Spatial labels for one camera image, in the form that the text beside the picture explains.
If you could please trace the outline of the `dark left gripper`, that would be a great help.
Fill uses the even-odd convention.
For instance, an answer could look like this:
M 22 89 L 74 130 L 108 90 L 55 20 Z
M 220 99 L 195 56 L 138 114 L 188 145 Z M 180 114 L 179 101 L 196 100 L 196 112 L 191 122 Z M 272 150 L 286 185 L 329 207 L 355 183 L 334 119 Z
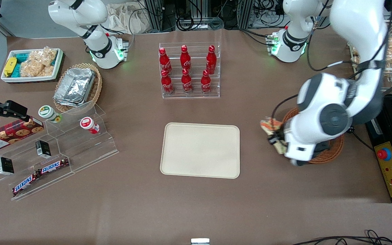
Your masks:
M 285 141 L 281 138 L 285 138 L 284 130 L 278 129 L 274 130 L 273 134 L 275 137 L 268 137 L 267 140 L 271 145 L 279 144 L 285 146 Z M 323 164 L 328 163 L 330 161 L 330 156 L 326 156 L 327 152 L 331 149 L 330 141 L 320 142 L 315 146 L 314 153 L 312 155 L 312 159 L 310 161 L 300 161 L 299 164 Z

